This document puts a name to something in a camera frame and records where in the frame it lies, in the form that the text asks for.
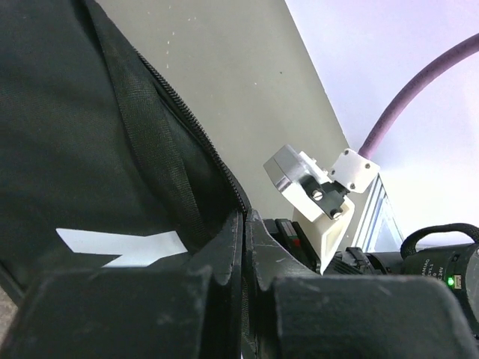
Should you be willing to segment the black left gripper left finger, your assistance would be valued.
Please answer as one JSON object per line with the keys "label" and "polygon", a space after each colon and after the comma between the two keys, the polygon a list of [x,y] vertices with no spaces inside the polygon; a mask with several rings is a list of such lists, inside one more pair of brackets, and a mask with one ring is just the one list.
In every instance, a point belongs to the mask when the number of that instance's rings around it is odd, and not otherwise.
{"label": "black left gripper left finger", "polygon": [[181,266],[54,271],[33,285],[3,358],[239,358],[243,216]]}

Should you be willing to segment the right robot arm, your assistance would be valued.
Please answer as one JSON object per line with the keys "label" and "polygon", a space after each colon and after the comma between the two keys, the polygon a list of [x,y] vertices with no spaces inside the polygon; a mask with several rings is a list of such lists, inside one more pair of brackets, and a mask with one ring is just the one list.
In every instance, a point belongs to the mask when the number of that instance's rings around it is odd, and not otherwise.
{"label": "right robot arm", "polygon": [[478,337],[478,244],[341,250],[339,221],[259,220],[246,237],[250,323],[284,339]]}

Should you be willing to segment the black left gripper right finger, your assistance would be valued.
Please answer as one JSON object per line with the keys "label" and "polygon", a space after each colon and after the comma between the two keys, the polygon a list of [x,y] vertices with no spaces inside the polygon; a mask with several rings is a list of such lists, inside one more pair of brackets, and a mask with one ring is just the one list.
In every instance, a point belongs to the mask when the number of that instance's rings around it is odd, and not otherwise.
{"label": "black left gripper right finger", "polygon": [[476,358],[458,300],[421,276],[319,275],[246,216],[245,330],[259,358]]}

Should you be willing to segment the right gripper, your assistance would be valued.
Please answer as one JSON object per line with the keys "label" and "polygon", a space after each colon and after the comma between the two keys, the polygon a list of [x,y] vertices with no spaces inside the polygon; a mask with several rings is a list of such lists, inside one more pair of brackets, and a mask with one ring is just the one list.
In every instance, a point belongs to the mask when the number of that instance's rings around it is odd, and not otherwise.
{"label": "right gripper", "polygon": [[310,270],[320,273],[320,258],[297,221],[285,218],[263,221],[270,236]]}

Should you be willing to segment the black Crossway racket bag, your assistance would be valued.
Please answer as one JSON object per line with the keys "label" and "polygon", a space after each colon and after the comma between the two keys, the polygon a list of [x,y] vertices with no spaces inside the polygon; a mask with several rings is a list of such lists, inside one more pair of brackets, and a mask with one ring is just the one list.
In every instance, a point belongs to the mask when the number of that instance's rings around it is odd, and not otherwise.
{"label": "black Crossway racket bag", "polygon": [[188,254],[250,202],[202,125],[95,1],[1,3],[1,288],[116,265],[60,237],[174,231]]}

